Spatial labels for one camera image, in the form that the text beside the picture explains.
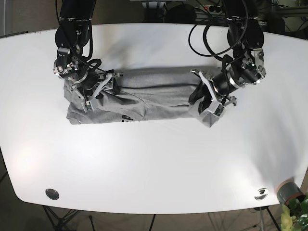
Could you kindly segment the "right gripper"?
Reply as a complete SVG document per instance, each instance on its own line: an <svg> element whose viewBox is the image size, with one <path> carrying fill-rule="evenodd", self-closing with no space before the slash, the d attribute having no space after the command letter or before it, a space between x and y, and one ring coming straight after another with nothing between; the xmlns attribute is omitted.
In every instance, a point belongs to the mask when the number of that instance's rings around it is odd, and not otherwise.
<svg viewBox="0 0 308 231"><path fill-rule="evenodd" d="M109 70L105 74L100 71L90 71L88 67L72 61L67 64L55 64L55 74L71 83L70 90L80 99L84 112L94 111L99 107L98 99L103 97L102 92L110 90L112 94L120 93L116 79L123 73Z"/></svg>

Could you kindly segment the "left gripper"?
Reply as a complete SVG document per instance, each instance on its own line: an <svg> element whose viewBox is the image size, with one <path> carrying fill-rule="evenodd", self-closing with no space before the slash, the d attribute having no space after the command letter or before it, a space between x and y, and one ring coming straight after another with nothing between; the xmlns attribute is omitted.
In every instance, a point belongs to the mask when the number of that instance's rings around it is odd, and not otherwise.
<svg viewBox="0 0 308 231"><path fill-rule="evenodd" d="M220 70L212 69L201 74L201 71L192 69L191 73L200 78L191 94L191 115L208 112L221 116L228 105L237 105L237 98L230 96L232 92L246 85L256 85L265 77L264 52L243 51L235 59L224 55Z"/></svg>

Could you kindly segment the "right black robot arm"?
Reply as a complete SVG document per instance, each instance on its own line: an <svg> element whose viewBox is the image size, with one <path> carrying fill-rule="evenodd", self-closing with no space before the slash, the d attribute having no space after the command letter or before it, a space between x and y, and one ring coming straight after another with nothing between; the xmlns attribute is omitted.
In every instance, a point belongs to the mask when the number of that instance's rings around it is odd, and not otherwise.
<svg viewBox="0 0 308 231"><path fill-rule="evenodd" d="M101 59L93 56L92 17L94 0L64 0L61 8L56 8L59 27L55 34L58 47L53 72L60 79L71 82L71 91L82 100L85 112L98 108L98 100L103 91L120 93L116 78L123 74L113 69L100 69Z"/></svg>

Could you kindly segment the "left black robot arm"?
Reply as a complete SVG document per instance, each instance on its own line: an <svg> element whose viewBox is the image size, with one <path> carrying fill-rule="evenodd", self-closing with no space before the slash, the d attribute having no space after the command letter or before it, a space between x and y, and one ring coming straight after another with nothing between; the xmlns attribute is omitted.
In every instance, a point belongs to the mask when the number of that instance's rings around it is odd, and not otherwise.
<svg viewBox="0 0 308 231"><path fill-rule="evenodd" d="M236 105L230 94L246 85L258 84L266 75L264 68L264 34L257 20L257 9L251 0L224 0L223 15L208 14L202 21L203 43L208 53L192 51L202 57L213 57L221 62L218 74L198 73L201 79L197 89L190 95L189 103L197 107L198 115L221 116L228 104ZM211 26L224 23L229 27L229 47L214 52L208 43Z"/></svg>

